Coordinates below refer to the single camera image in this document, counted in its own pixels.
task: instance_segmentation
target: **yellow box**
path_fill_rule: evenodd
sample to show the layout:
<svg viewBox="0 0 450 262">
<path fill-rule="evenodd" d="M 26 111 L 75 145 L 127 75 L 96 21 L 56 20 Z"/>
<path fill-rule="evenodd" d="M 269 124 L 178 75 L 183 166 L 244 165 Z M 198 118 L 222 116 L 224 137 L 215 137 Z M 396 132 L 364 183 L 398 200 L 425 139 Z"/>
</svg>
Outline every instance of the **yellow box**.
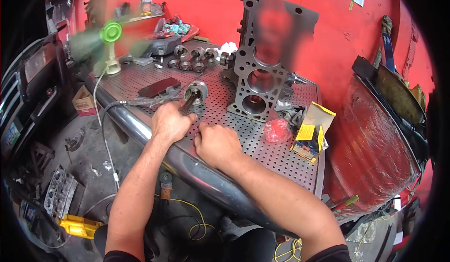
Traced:
<svg viewBox="0 0 450 262">
<path fill-rule="evenodd" d="M 312 102 L 291 146 L 291 151 L 314 163 L 322 149 L 324 135 L 335 116 L 336 113 Z"/>
</svg>

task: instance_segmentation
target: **box of parts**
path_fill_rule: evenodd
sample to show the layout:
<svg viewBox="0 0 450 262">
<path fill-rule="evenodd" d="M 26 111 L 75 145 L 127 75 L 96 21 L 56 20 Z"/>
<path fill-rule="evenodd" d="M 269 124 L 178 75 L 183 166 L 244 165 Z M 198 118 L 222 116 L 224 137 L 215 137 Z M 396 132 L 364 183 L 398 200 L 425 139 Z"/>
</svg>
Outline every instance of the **box of parts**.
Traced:
<svg viewBox="0 0 450 262">
<path fill-rule="evenodd" d="M 75 97 L 72 99 L 72 103 L 80 117 L 96 114 L 94 99 L 84 85 L 75 94 Z"/>
<path fill-rule="evenodd" d="M 322 149 L 323 136 L 335 116 L 336 113 L 312 102 L 291 146 L 291 151 L 312 163 L 315 162 Z"/>
</svg>

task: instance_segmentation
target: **packaging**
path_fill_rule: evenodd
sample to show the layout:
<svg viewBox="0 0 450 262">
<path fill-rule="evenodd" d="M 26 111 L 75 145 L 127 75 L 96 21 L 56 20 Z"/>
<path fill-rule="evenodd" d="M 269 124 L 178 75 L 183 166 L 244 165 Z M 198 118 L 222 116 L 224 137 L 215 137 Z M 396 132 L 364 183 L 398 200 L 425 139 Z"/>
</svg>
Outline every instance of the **packaging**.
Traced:
<svg viewBox="0 0 450 262">
<path fill-rule="evenodd" d="M 264 125 L 266 140 L 273 143 L 282 143 L 292 140 L 289 121 L 285 119 L 274 119 Z"/>
<path fill-rule="evenodd" d="M 80 117 L 96 114 L 94 98 L 84 85 L 75 94 L 72 103 Z"/>
<path fill-rule="evenodd" d="M 291 146 L 291 151 L 314 163 L 322 149 L 323 136 L 335 116 L 336 113 L 312 102 Z"/>
</svg>

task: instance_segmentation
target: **yellow cable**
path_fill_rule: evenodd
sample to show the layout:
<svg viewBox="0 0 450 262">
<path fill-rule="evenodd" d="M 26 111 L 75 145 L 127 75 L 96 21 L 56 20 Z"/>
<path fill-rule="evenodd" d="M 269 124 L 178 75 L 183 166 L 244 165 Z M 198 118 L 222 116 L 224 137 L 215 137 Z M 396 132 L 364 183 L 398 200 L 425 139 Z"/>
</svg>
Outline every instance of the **yellow cable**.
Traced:
<svg viewBox="0 0 450 262">
<path fill-rule="evenodd" d="M 201 239 L 203 239 L 203 238 L 206 236 L 206 226 L 208 226 L 209 224 L 206 224 L 206 223 L 205 223 L 205 220 L 203 219 L 203 214 L 202 214 L 202 212 L 200 211 L 200 209 L 198 209 L 194 204 L 188 203 L 187 201 L 184 201 L 184 200 L 181 200 L 181 199 L 170 198 L 170 200 L 173 200 L 173 201 L 179 201 L 179 202 L 182 202 L 182 203 L 186 203 L 186 204 L 192 206 L 193 208 L 195 208 L 195 209 L 199 212 L 200 218 L 202 219 L 201 225 L 203 225 L 203 228 L 205 229 L 205 232 L 203 233 L 203 235 L 202 235 L 199 239 L 194 239 L 194 238 L 192 238 L 192 237 L 191 237 L 191 231 L 192 231 L 192 229 L 194 229 L 195 226 L 198 226 L 198 224 L 197 224 L 197 225 L 195 225 L 194 227 L 192 227 L 191 230 L 189 231 L 189 237 L 191 238 L 191 240 L 201 240 Z"/>
<path fill-rule="evenodd" d="M 292 258 L 295 258 L 295 259 L 297 259 L 297 261 L 300 261 L 300 257 L 295 256 L 295 251 L 296 250 L 300 250 L 301 251 L 301 247 L 302 247 L 301 239 L 295 239 L 294 242 L 292 242 L 292 249 L 291 250 L 289 250 L 288 252 L 285 252 L 285 253 L 280 254 L 280 255 L 277 256 L 277 251 L 278 251 L 278 248 L 280 247 L 280 245 L 281 245 L 281 243 L 279 245 L 277 245 L 277 247 L 275 248 L 275 253 L 274 253 L 274 260 L 275 260 L 275 262 L 280 262 L 280 261 L 277 260 L 277 258 L 280 258 L 281 256 L 286 255 L 286 254 L 291 254 L 291 256 L 288 259 L 284 260 L 283 262 L 288 262 Z"/>
<path fill-rule="evenodd" d="M 195 227 L 200 226 L 200 225 L 201 225 L 201 224 L 195 224 L 195 225 L 193 225 L 193 226 L 191 227 L 191 229 L 189 230 L 189 237 L 190 237 L 191 239 L 193 239 L 192 236 L 191 236 L 192 230 L 193 230 Z M 213 225 L 210 225 L 210 224 L 204 224 L 204 225 L 206 225 L 206 226 L 208 226 L 208 227 L 211 227 L 211 228 L 213 228 L 214 230 L 216 229 Z"/>
<path fill-rule="evenodd" d="M 367 227 L 367 230 L 364 233 L 363 237 L 361 238 L 360 243 L 358 244 L 358 247 L 356 248 L 355 254 L 353 254 L 353 257 L 352 257 L 351 261 L 353 261 L 353 258 L 355 258 L 356 254 L 358 253 L 358 250 L 360 249 L 361 243 L 363 242 L 365 236 L 368 234 L 368 230 L 370 230 L 370 227 L 372 226 L 372 223 L 374 223 L 374 221 L 370 222 L 370 225 Z"/>
</svg>

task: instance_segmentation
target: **rag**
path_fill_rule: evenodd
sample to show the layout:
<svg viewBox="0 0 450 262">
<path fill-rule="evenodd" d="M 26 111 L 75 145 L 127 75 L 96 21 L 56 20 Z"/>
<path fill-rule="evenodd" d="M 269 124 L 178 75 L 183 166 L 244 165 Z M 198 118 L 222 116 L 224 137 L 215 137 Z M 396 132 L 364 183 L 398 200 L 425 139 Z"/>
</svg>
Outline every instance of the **rag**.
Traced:
<svg viewBox="0 0 450 262">
<path fill-rule="evenodd" d="M 182 20 L 178 20 L 178 24 L 164 24 L 162 26 L 162 31 L 164 33 L 174 33 L 175 35 L 184 36 L 191 28 L 191 25 L 183 23 Z"/>
<path fill-rule="evenodd" d="M 286 119 L 290 125 L 300 128 L 301 122 L 306 115 L 307 108 L 301 105 L 291 105 L 287 102 L 277 101 L 274 111 L 281 112 L 283 119 Z"/>
</svg>

